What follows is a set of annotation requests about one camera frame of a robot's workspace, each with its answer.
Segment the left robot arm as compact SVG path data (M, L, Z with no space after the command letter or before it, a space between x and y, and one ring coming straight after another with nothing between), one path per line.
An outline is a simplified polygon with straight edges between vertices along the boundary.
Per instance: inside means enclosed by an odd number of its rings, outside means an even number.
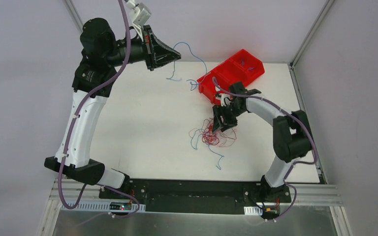
M110 96L116 67L145 62L148 70L163 67L181 54L159 40L145 25L141 35L117 40L103 18L88 20L80 35L82 60L72 83L73 102L63 141L54 156L44 161L52 171L88 185L111 187L119 199L130 194L127 175L90 158L90 147L100 113Z

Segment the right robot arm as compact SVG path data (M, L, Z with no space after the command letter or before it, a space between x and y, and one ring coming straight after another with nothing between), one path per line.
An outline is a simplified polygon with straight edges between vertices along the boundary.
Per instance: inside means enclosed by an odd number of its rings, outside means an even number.
M286 178L295 164L303 163L302 157L315 149L306 113L302 110L288 112L265 98L257 89L246 89L236 82L229 90L218 91L220 105L214 105L212 132L226 131L238 124L237 117L253 113L273 128L275 158L260 180L259 199L273 201L287 186Z

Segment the red plastic bin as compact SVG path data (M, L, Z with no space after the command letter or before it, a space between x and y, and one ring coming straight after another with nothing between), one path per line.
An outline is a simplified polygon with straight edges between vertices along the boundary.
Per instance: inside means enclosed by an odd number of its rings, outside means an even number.
M247 50L241 49L208 71L205 76L197 79L197 87L199 93L203 94L212 104L219 105L221 101L216 94L221 92L216 90L212 82L214 77L221 88L228 90L229 86L236 82L242 82L246 87L264 73L263 62Z

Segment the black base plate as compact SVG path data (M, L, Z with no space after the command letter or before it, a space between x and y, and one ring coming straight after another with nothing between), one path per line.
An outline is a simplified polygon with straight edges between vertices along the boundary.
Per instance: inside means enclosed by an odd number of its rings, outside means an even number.
M291 203L287 186L275 190L258 181L206 181L170 179L129 179L119 191L99 192L99 198L129 201L133 196L146 212L244 214L245 207L264 203Z

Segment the aluminium frame rail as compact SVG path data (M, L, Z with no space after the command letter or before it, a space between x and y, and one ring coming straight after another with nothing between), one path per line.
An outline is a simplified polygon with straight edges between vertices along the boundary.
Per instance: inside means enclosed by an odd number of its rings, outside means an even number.
M167 198L186 201L189 198L207 199L212 203L232 199L235 203L296 206L343 206L337 186L329 184L291 184L281 190L264 194L260 182L254 181L204 181L167 179L130 179L119 191L135 197L149 206Z

